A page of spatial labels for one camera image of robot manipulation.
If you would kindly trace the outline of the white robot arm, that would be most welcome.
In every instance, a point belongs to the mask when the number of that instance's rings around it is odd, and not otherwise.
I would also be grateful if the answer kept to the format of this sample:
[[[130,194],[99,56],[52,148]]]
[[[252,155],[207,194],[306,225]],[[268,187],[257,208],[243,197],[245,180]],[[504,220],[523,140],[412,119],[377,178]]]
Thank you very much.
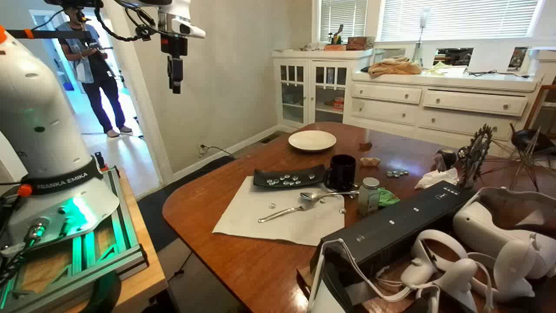
[[[94,8],[103,25],[101,0],[45,0],[52,6]],[[191,21],[191,0],[115,0],[132,9],[146,25],[139,25],[134,37],[113,39],[134,42],[162,37],[167,53],[169,89],[181,93],[183,61],[188,54],[188,37],[203,39],[205,32]],[[141,13],[141,8],[158,8],[158,23]],[[23,258],[40,246],[52,246],[92,232],[120,206],[118,197],[104,183],[104,174],[92,157],[70,105],[52,70],[35,58],[16,39],[64,39],[68,44],[99,48],[92,30],[56,32],[2,30],[0,58],[0,131],[16,152],[28,174],[18,187],[16,209],[7,223],[7,248],[4,258]]]

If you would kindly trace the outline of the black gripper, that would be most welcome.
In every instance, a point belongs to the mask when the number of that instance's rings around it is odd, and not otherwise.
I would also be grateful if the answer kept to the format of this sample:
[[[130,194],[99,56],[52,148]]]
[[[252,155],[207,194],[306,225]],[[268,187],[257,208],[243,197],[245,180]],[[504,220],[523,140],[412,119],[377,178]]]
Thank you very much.
[[[167,54],[169,89],[174,94],[179,94],[183,82],[183,56],[188,54],[188,41],[183,37],[163,35],[160,46]]]

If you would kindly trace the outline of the green robot base frame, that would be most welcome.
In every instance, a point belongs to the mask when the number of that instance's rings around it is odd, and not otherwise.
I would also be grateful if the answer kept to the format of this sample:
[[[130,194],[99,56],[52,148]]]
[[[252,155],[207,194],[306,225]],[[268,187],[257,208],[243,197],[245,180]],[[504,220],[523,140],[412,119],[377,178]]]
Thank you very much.
[[[101,303],[150,267],[120,173],[59,197],[21,201],[2,242],[0,313],[64,312]]]

